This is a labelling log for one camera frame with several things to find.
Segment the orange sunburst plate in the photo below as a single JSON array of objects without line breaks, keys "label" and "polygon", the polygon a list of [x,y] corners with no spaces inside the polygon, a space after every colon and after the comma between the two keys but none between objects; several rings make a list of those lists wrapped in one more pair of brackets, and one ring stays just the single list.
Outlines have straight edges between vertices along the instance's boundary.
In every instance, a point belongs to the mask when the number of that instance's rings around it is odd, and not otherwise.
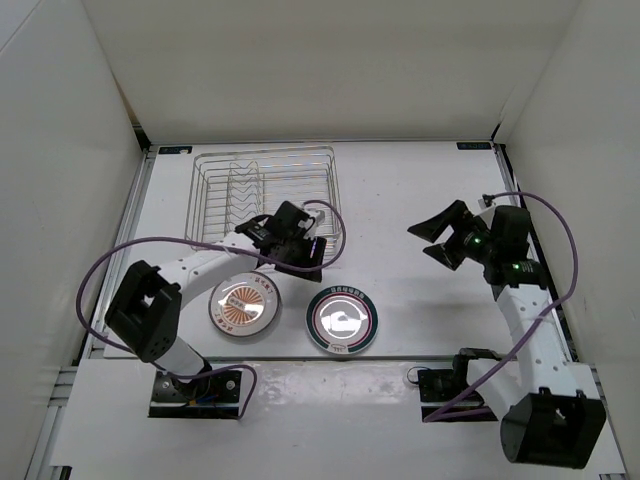
[{"label": "orange sunburst plate", "polygon": [[275,282],[252,271],[234,275],[212,289],[208,313],[223,335],[247,339],[265,333],[277,322],[282,307]]}]

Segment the green rimmed back plate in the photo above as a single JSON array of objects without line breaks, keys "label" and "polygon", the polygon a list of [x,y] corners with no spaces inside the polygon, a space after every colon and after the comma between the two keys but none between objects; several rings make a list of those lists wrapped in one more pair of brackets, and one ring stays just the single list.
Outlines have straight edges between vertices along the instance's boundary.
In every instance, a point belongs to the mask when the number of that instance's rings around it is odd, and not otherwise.
[{"label": "green rimmed back plate", "polygon": [[374,342],[379,316],[363,291],[336,285],[313,297],[306,310],[305,324],[311,341],[327,354],[354,356]]}]

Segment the wire dish rack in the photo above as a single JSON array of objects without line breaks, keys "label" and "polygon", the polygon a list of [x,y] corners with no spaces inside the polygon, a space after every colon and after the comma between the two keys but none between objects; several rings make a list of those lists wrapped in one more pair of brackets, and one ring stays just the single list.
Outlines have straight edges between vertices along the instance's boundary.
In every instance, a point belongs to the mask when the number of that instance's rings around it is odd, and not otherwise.
[{"label": "wire dish rack", "polygon": [[322,200],[338,209],[334,150],[297,146],[202,153],[192,167],[184,236],[213,243],[280,204]]}]

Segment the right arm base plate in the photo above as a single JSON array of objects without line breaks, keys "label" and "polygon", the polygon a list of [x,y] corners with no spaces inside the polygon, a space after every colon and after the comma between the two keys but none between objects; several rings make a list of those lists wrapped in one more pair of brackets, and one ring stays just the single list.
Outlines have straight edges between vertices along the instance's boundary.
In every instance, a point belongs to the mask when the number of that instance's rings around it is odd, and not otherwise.
[{"label": "right arm base plate", "polygon": [[[418,389],[423,418],[435,413],[468,387],[467,382],[461,380],[451,368],[414,366],[407,371],[405,377],[410,386]],[[496,415],[477,392],[469,394],[436,419],[440,423],[497,421]]]}]

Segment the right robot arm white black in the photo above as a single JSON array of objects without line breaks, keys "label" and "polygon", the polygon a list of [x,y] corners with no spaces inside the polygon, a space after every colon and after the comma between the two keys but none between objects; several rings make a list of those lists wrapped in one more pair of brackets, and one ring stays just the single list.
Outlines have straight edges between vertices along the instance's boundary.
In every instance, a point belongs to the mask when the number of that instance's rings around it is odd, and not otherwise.
[{"label": "right robot arm white black", "polygon": [[479,214],[456,200],[408,229],[428,242],[424,253],[448,269],[466,259],[482,266],[513,341],[505,355],[460,350],[449,375],[455,396],[423,420],[471,417],[473,411],[455,407],[479,394],[499,421],[509,462],[582,470],[604,427],[605,407],[587,396],[567,365],[550,316],[556,306],[549,300],[545,270],[528,256],[529,211],[493,200],[485,196]]}]

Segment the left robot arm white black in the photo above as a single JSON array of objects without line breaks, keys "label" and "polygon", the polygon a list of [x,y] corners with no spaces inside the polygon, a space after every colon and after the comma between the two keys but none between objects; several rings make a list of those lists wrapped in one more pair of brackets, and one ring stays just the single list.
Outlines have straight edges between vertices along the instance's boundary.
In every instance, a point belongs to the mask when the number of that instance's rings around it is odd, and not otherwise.
[{"label": "left robot arm white black", "polygon": [[212,366],[179,337],[181,310],[221,282],[264,264],[320,281],[327,241],[316,230],[324,220],[322,210],[285,201],[275,214],[251,218],[190,256],[160,266],[137,261],[121,280],[105,323],[140,361],[169,373],[180,395],[198,400],[210,390]]}]

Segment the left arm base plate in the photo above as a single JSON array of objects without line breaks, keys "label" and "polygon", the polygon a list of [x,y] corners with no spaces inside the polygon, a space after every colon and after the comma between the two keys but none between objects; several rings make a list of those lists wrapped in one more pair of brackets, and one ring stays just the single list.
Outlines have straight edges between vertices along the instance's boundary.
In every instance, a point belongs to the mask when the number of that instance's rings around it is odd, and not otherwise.
[{"label": "left arm base plate", "polygon": [[195,395],[183,394],[162,371],[155,373],[149,399],[149,418],[240,420],[246,411],[256,385],[257,372],[249,365],[222,367],[204,379],[204,389]]}]

